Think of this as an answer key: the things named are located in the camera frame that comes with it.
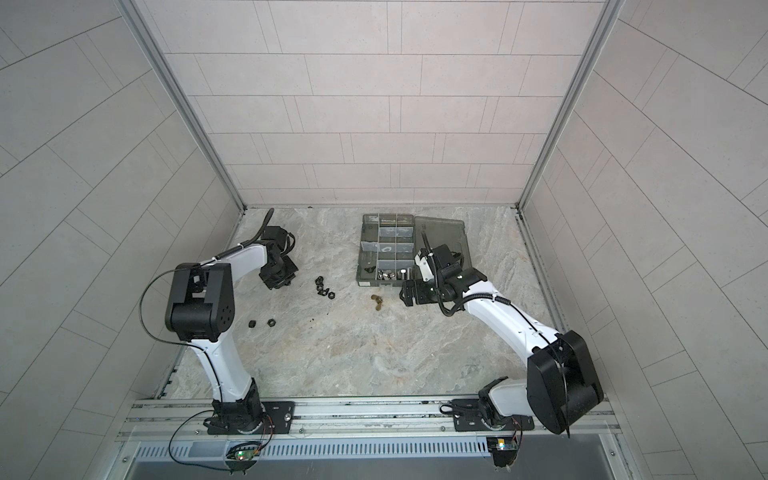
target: enclosure wall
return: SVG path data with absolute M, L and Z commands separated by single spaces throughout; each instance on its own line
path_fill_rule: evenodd
M 647 478 L 768 473 L 767 29 L 627 0 L 523 206 Z
M 142 289 L 238 210 L 111 0 L 7 0 L 0 28 L 0 477 L 82 478 L 177 355 Z

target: wall tile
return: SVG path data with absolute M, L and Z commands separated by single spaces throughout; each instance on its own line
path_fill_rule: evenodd
M 5 280 L 91 188 L 43 147 L 0 178 L 0 279 Z
M 491 132 L 545 134 L 552 126 L 561 102 L 560 97 L 499 98 Z
M 95 187 L 163 119 L 147 89 L 135 81 L 74 122 L 48 146 Z
M 523 188 L 531 165 L 493 165 L 480 166 L 476 187 Z
M 643 369 L 645 378 L 648 379 L 648 383 L 651 386 L 658 385 L 659 383 L 663 383 L 668 380 L 676 379 L 679 376 L 683 376 L 687 373 L 695 371 L 696 366 L 693 362 L 690 361 L 690 357 L 684 351 L 675 353 L 671 357 L 667 357 L 666 359 L 656 362 L 653 365 L 649 365 Z
M 202 205 L 197 205 L 192 210 L 189 219 L 181 227 L 181 231 L 176 235 L 174 242 L 160 262 L 156 275 L 165 270 L 176 268 L 179 263 L 194 262 L 200 259 L 200 253 L 203 251 L 210 233 L 214 230 L 215 224 L 215 222 L 210 222 L 201 207 Z
M 571 291 L 581 314 L 585 320 L 590 320 L 602 311 L 608 302 L 568 225 L 564 226 L 557 238 L 552 241 L 552 246 L 558 255 L 565 277 L 571 285 Z
M 764 263 L 723 287 L 723 292 L 741 316 L 750 324 L 755 334 L 768 343 L 768 263 Z
M 306 67 L 315 95 L 418 95 L 422 59 L 416 55 L 306 55 Z
M 595 255 L 596 252 L 600 249 L 600 247 L 602 247 L 603 244 L 613 236 L 613 234 L 614 233 L 611 231 L 611 228 L 606 223 L 594 236 L 594 238 L 590 240 L 589 243 L 587 243 L 587 246 L 584 247 L 584 257 L 587 260 L 591 259 L 592 256 Z
M 233 165 L 243 188 L 308 188 L 301 165 Z
M 211 134 L 209 137 L 226 165 L 264 163 L 250 134 Z
M 611 377 L 621 407 L 642 452 L 677 450 L 675 433 L 670 428 L 659 402 L 654 397 L 643 371 L 617 322 L 594 334 L 600 358 Z
M 403 97 L 402 131 L 476 133 L 484 108 L 483 97 Z
M 62 223 L 0 286 L 4 316 L 15 319 L 5 325 L 0 344 L 0 390 L 11 392 L 108 259 Z M 62 278 L 69 279 L 66 288 Z
M 0 28 L 25 55 L 31 55 L 119 16 L 114 4 L 101 0 L 11 0 L 0 6 Z
M 487 204 L 516 204 L 523 193 L 521 188 L 489 188 L 485 197 Z
M 111 94 L 74 41 L 3 68 L 0 145 L 24 159 Z
M 428 164 L 433 134 L 352 134 L 356 164 Z
M 764 440 L 768 419 L 759 405 L 768 395 L 762 381 L 768 349 L 699 264 L 654 297 L 741 440 Z
M 106 352 L 67 330 L 51 338 L 0 406 L 0 422 L 14 432 L 0 438 L 4 476 L 29 478 Z
M 603 144 L 576 112 L 571 113 L 565 125 L 558 148 L 582 182 L 603 151 Z
M 587 320 L 587 328 L 589 329 L 589 333 L 594 335 L 595 333 L 600 331 L 601 328 L 613 322 L 615 319 L 616 319 L 616 316 L 614 315 L 614 311 L 611 310 L 610 306 L 606 306 L 605 308 L 600 310 L 600 312 L 597 315 Z
M 109 66 L 107 61 L 104 60 L 104 57 L 96 48 L 96 45 L 94 45 L 94 42 L 88 37 L 87 32 L 81 33 L 77 37 L 73 38 L 73 40 L 74 43 L 78 44 L 78 47 L 88 58 L 88 61 L 91 63 L 91 65 L 93 65 L 93 67 L 96 69 L 101 79 L 104 80 L 104 83 L 106 83 L 109 89 L 112 90 L 112 93 L 115 93 L 123 88 L 123 84 L 120 83 L 117 75 L 114 74 L 112 68 Z
M 336 203 L 342 204 L 412 204 L 412 188 L 337 188 Z
M 605 220 L 568 165 L 563 167 L 552 187 L 552 193 L 571 226 L 579 247 L 586 248 L 605 225 Z
M 531 202 L 536 205 L 536 210 L 545 231 L 552 230 L 554 222 L 558 220 L 562 212 L 547 184 L 543 182 L 538 183 L 531 195 Z
M 273 188 L 259 190 L 265 204 L 313 205 L 335 204 L 336 197 L 330 188 Z
M 638 28 L 726 78 L 763 36 L 766 23 L 768 9 L 760 0 L 737 4 L 711 0 L 705 5 L 685 0 L 651 4 Z
M 594 70 L 623 96 L 634 100 L 666 50 L 648 35 L 616 22 Z
M 402 2 L 387 2 L 387 53 L 402 53 Z
M 581 55 L 601 9 L 596 3 L 526 3 L 512 53 Z
M 415 188 L 416 204 L 483 204 L 487 188 Z
M 424 55 L 421 94 L 517 95 L 529 61 L 527 55 Z
M 24 58 L 22 51 L 18 49 L 3 31 L 0 31 L 0 58 L 5 61 L 6 65 Z
M 692 61 L 675 61 L 644 112 L 737 198 L 768 178 L 768 106 Z
M 214 95 L 310 95 L 302 55 L 199 54 Z
M 662 383 L 654 393 L 697 478 L 762 476 L 701 375 L 691 373 Z M 717 443 L 710 442 L 712 431 L 717 432 Z
M 650 472 L 654 475 L 688 475 L 694 473 L 690 469 L 690 464 L 682 450 L 646 453 L 643 456 Z
M 152 289 L 147 291 L 142 314 L 147 329 L 153 335 L 164 328 L 166 304 L 165 297 Z M 83 390 L 75 404 L 76 408 L 109 416 L 118 413 L 125 394 L 154 343 L 141 328 L 137 308 L 138 305 Z
M 120 330 L 173 240 L 154 217 L 142 215 L 75 309 Z
M 609 160 L 589 189 L 640 276 L 661 265 L 683 242 L 616 160 Z
M 165 184 L 155 201 L 181 227 L 215 176 L 203 154 L 195 151 Z
M 122 18 L 90 30 L 88 37 L 123 85 L 150 69 L 149 62 Z
M 147 0 L 147 7 L 170 53 L 266 53 L 252 2 Z
M 742 199 L 742 203 L 755 215 L 768 212 L 768 180 Z
M 187 95 L 212 95 L 208 81 L 197 63 L 194 54 L 168 53 L 165 59 L 170 64 L 170 69 L 179 81 L 181 89 Z
M 389 185 L 389 165 L 315 165 L 319 188 L 360 188 Z
M 160 83 L 160 79 L 154 70 L 151 70 L 141 76 L 141 83 L 149 91 L 149 95 L 152 96 L 152 100 L 163 112 L 164 117 L 168 117 L 170 114 L 176 111 L 176 105 L 171 101 L 168 93 L 165 91 L 165 87 Z
M 165 210 L 162 209 L 160 205 L 157 204 L 157 202 L 152 202 L 147 208 L 147 212 L 154 217 L 155 220 L 157 220 L 160 225 L 163 226 L 165 230 L 168 231 L 171 235 L 174 237 L 179 234 L 179 226 L 175 224 L 175 222 L 168 216 L 168 214 L 165 213 Z
M 387 53 L 385 2 L 272 2 L 270 7 L 283 53 Z
M 269 53 L 283 53 L 283 47 L 280 46 L 280 38 L 277 36 L 275 21 L 272 19 L 272 9 L 269 2 L 253 2 L 256 13 L 259 15 L 259 25 L 264 34 L 266 49 Z
M 67 319 L 61 324 L 61 328 L 65 328 L 70 332 L 84 336 L 107 348 L 112 345 L 115 337 L 118 336 L 118 333 L 113 329 L 101 325 L 99 322 L 89 319 L 82 313 L 74 310 L 67 315 Z
M 768 442 L 750 443 L 746 449 L 752 455 L 752 460 L 757 463 L 761 472 L 768 472 Z
M 498 105 L 498 97 L 486 97 L 485 108 L 482 112 L 482 120 L 480 121 L 481 134 L 491 133 L 491 126 L 493 125 L 493 117 L 496 115 L 496 105 Z
M 622 167 L 654 129 L 642 112 L 595 73 L 589 77 L 576 111 Z
M 90 433 L 92 435 L 103 435 L 107 433 L 109 425 L 114 418 L 101 413 L 86 412 L 85 410 L 72 409 L 61 426 L 63 430 L 70 432 Z
M 609 239 L 593 255 L 589 266 L 641 367 L 683 350 L 680 340 L 615 238 Z
M 196 97 L 212 132 L 292 131 L 282 97 Z
M 587 176 L 581 182 L 581 184 L 584 185 L 584 188 L 587 190 L 592 188 L 592 184 L 594 184 L 594 181 L 598 178 L 598 175 L 603 171 L 605 165 L 607 165 L 611 158 L 613 158 L 611 152 L 609 152 L 607 148 L 604 148 L 598 156 L 598 159 L 594 162 L 594 165 L 592 165 L 592 168 L 589 169 Z
M 90 218 L 75 208 L 65 219 L 69 226 L 82 233 L 91 242 L 96 243 L 103 251 L 112 254 L 118 249 L 120 243 L 109 233 L 101 229 Z
M 677 274 L 696 263 L 696 257 L 687 247 L 681 247 L 661 265 L 643 278 L 645 285 L 651 292 L 655 292 L 660 286 L 672 280 Z
M 680 54 L 669 48 L 663 55 L 661 55 L 661 60 L 656 64 L 656 67 L 654 67 L 654 70 L 650 73 L 650 77 L 648 77 L 643 84 L 643 87 L 640 89 L 640 93 L 638 93 L 637 97 L 633 100 L 633 103 L 637 108 L 640 108 L 641 110 L 645 108 L 650 97 L 656 92 L 656 89 L 659 88 L 659 84 L 664 77 L 667 76 L 667 72 L 672 68 L 672 65 L 674 65 L 674 62 L 679 56 Z
M 387 132 L 387 97 L 296 97 L 307 132 Z
M 565 95 L 568 85 L 581 59 L 578 55 L 533 55 L 520 95 L 559 96 Z
M 592 352 L 592 356 L 598 358 L 600 353 L 594 346 L 592 336 L 589 334 L 589 329 L 584 322 L 584 316 L 581 315 L 581 310 L 579 310 L 576 298 L 571 292 L 571 286 L 565 278 L 560 262 L 555 261 L 552 266 L 549 267 L 547 274 L 549 275 L 554 296 L 560 305 L 560 312 L 564 316 L 565 324 L 568 325 L 569 329 L 574 330 L 584 338 L 584 342 L 587 343 L 587 348 Z
M 78 209 L 120 242 L 172 175 L 145 140 L 89 193 Z
M 273 164 L 343 164 L 338 134 L 263 134 Z
M 389 97 L 389 131 L 400 132 L 400 97 Z
M 447 134 L 444 164 L 511 164 L 520 148 L 520 134 Z
M 508 11 L 520 10 L 501 2 L 405 2 L 402 53 L 495 55 Z
M 718 285 L 768 260 L 766 226 L 661 130 L 627 172 Z

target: black cable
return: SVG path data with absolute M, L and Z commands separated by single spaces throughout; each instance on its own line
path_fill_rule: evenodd
M 141 322 L 141 328 L 144 329 L 146 334 L 149 335 L 150 337 L 152 337 L 153 339 L 157 340 L 158 342 L 167 343 L 168 345 L 191 346 L 192 348 L 200 350 L 205 355 L 205 358 L 208 359 L 208 365 L 210 365 L 210 370 L 214 373 L 214 378 L 216 379 L 216 384 L 219 386 L 219 401 L 223 402 L 224 401 L 224 395 L 223 395 L 223 393 L 221 391 L 221 381 L 219 381 L 219 376 L 216 374 L 216 369 L 214 368 L 214 363 L 210 361 L 210 357 L 208 356 L 208 352 L 206 352 L 205 349 L 203 349 L 203 348 L 201 348 L 201 347 L 199 347 L 197 345 L 194 345 L 192 343 L 169 342 L 168 340 L 158 339 L 156 336 L 152 335 L 150 333 L 150 331 L 147 329 L 147 326 L 144 325 L 144 317 L 141 315 L 141 306 L 144 304 L 144 295 L 147 294 L 147 291 L 152 286 L 152 284 L 157 282 L 157 279 L 159 279 L 161 276 L 163 276 L 163 275 L 165 275 L 167 273 L 178 272 L 178 271 L 181 271 L 181 270 L 186 270 L 186 269 L 185 268 L 175 268 L 173 270 L 166 270 L 163 273 L 161 273 L 160 275 L 158 275 L 155 278 L 153 278 L 152 281 L 149 282 L 147 287 L 144 289 L 144 292 L 142 292 L 141 296 L 139 297 L 139 322 Z
M 202 412 L 195 413 L 190 418 L 184 420 L 181 423 L 181 425 L 179 425 L 179 428 L 176 429 L 176 432 L 174 432 L 174 434 L 170 436 L 170 440 L 168 440 L 168 455 L 170 455 L 170 459 L 171 460 L 173 460 L 174 462 L 176 462 L 176 463 L 178 463 L 180 465 L 189 465 L 190 467 L 202 467 L 202 468 L 207 468 L 209 470 L 216 470 L 217 472 L 229 472 L 231 474 L 232 471 L 233 471 L 231 468 L 217 468 L 217 467 L 210 467 L 208 465 L 202 465 L 200 463 L 186 463 L 186 462 L 182 462 L 181 460 L 178 460 L 176 457 L 174 457 L 174 454 L 173 454 L 173 452 L 170 449 L 170 444 L 174 441 L 174 437 L 179 432 L 179 430 L 181 430 L 181 427 L 185 426 L 187 424 L 187 422 L 189 422 L 191 419 L 195 418 L 196 416 L 202 415 L 203 413 L 212 412 L 212 411 L 213 410 L 203 410 Z

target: gray stone surface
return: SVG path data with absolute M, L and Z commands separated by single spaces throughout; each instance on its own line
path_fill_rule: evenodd
M 271 225 L 296 235 L 299 267 L 288 287 L 268 290 L 258 271 L 235 285 L 235 343 L 263 397 L 388 396 L 477 393 L 500 376 L 524 378 L 525 364 L 480 319 L 443 316 L 436 305 L 405 307 L 399 289 L 355 281 L 363 214 L 404 213 L 464 220 L 472 264 L 507 298 L 552 325 L 528 252 L 508 207 L 276 209 Z M 252 236 L 265 209 L 251 209 L 236 242 Z M 334 300 L 316 294 L 325 277 Z M 375 293 L 384 299 L 374 310 Z M 270 328 L 266 321 L 274 318 Z M 256 320 L 249 329 L 249 320 Z M 210 384 L 188 349 L 171 399 L 210 397 Z

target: metal frame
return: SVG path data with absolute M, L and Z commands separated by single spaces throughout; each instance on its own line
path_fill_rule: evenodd
M 192 106 L 187 100 L 187 96 L 182 92 L 181 86 L 165 60 L 165 56 L 157 47 L 157 42 L 154 40 L 154 37 L 149 31 L 147 24 L 144 22 L 141 13 L 133 3 L 133 0 L 115 0 L 115 3 L 117 4 L 120 13 L 123 15 L 125 23 L 128 25 L 128 28 L 131 30 L 131 33 L 133 33 L 133 36 L 141 47 L 141 50 L 147 57 L 152 69 L 160 79 L 160 83 L 163 85 L 170 96 L 171 101 L 176 106 L 176 110 L 179 112 L 181 119 L 187 125 L 187 128 L 189 128 L 192 138 L 197 143 L 197 146 L 200 147 L 203 156 L 210 162 L 214 172 L 216 172 L 216 175 L 224 183 L 225 188 L 229 192 L 230 197 L 232 197 L 235 205 L 237 205 L 238 210 L 240 210 L 240 212 L 245 211 L 247 205 L 237 191 L 232 179 L 230 179 L 229 174 L 224 169 L 219 155 L 216 153 L 214 146 L 211 144 L 210 139 L 205 133 L 200 120 L 194 113 Z
M 603 48 L 608 35 L 611 33 L 611 29 L 618 18 L 619 10 L 624 0 L 607 0 L 603 6 L 603 10 L 600 13 L 600 18 L 594 26 L 592 35 L 589 38 L 587 47 L 584 49 L 584 54 L 581 56 L 576 73 L 571 79 L 571 83 L 568 85 L 568 90 L 563 97 L 563 101 L 560 104 L 558 114 L 554 118 L 554 123 L 547 133 L 547 138 L 544 145 L 541 147 L 538 159 L 533 166 L 531 175 L 528 177 L 528 181 L 525 182 L 523 193 L 520 196 L 518 202 L 518 209 L 523 211 L 525 206 L 531 199 L 534 187 L 541 177 L 541 173 L 544 171 L 544 167 L 552 155 L 554 146 L 557 144 L 560 135 L 565 128 L 565 123 L 568 121 L 568 117 L 576 105 L 581 91 L 584 90 L 584 86 L 587 84 L 589 74 L 592 72 L 595 62 L 600 56 L 600 50 Z

